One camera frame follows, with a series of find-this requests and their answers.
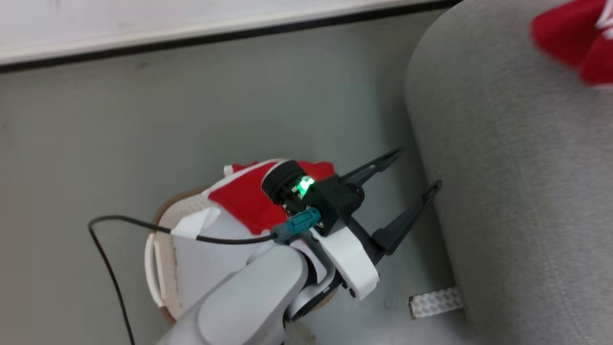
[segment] white tag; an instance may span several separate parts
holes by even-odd
[[[196,239],[202,229],[208,228],[221,214],[218,207],[209,207],[183,217],[170,232],[171,235]]]

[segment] black plastic part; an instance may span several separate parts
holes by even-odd
[[[373,175],[384,171],[390,165],[392,165],[392,163],[395,162],[403,152],[404,150],[401,147],[391,150],[383,156],[345,174],[342,179],[345,183],[361,186],[364,184],[364,182],[373,177]]]
[[[419,219],[419,216],[423,213],[426,205],[434,199],[442,186],[442,181],[436,181],[419,200],[415,202],[413,207],[400,214],[400,216],[394,219],[384,229],[379,229],[373,233],[372,238],[382,249],[383,254],[392,255],[394,251],[396,251],[396,248],[398,248],[402,240]]]
[[[262,190],[273,204],[282,205],[292,198],[292,188],[306,172],[294,160],[289,160],[271,170],[262,180]]]
[[[319,211],[321,226],[315,229],[322,236],[328,236],[344,228],[363,201],[362,187],[346,184],[338,175],[334,175],[314,183],[302,198],[302,205],[315,207]]]

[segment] red object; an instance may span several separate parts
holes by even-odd
[[[575,0],[549,10],[532,21],[532,35],[584,82],[613,84],[613,0]]]
[[[275,160],[226,167],[226,178],[209,188],[208,198],[223,206],[254,235],[272,229],[285,222],[287,217],[281,206],[268,199],[261,184],[266,173],[278,162]],[[329,162],[299,161],[298,164],[315,181],[334,175],[334,166]]]

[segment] gray floor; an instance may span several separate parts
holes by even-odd
[[[330,160],[343,173],[404,146],[400,162],[365,186],[357,213],[368,229],[386,224],[427,185],[402,78],[439,14],[0,76],[1,337],[127,344],[86,222],[150,219],[172,195],[219,179],[227,163]],[[137,343],[151,344],[168,325],[145,283],[146,233],[104,229]],[[409,318],[408,296],[453,284],[433,212],[378,269],[371,296],[358,303],[340,291],[304,318],[303,334],[318,344],[475,343],[462,312]]]

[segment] black trim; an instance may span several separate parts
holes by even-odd
[[[319,28],[322,26],[339,25],[347,23],[355,23],[357,21],[374,20],[397,15],[413,14],[417,12],[426,12],[431,10],[440,10],[453,7],[462,0],[439,0],[432,2],[424,2],[420,4],[411,4],[390,9],[372,10],[369,12],[361,12],[356,14],[342,15],[339,17],[323,18],[300,23],[283,24],[278,26],[269,26],[267,28],[250,29],[244,31],[236,31],[224,34],[215,34],[209,36],[192,37],[187,39],[178,39],[167,42],[156,42],[143,45],[135,45],[132,47],[116,48],[103,50],[100,52],[91,52],[78,55],[61,56],[58,58],[48,58],[36,61],[27,61],[12,63],[0,66],[0,73],[17,72],[26,69],[52,67],[60,64],[78,63],[89,60],[100,60],[104,58],[112,58],[123,55],[133,55],[148,52],[157,52],[159,50],[167,50],[174,48],[190,47],[192,45],[217,43],[224,41],[232,41],[235,39],[245,39],[271,34],[290,33],[292,31]]]

